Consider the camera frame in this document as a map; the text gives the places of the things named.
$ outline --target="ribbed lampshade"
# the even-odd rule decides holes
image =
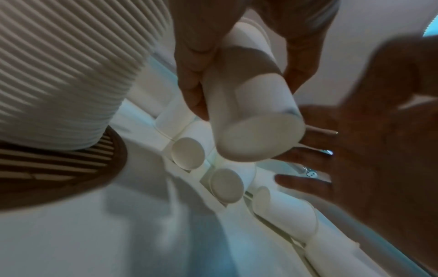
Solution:
[[[162,0],[0,2],[0,140],[98,142],[170,22]]]

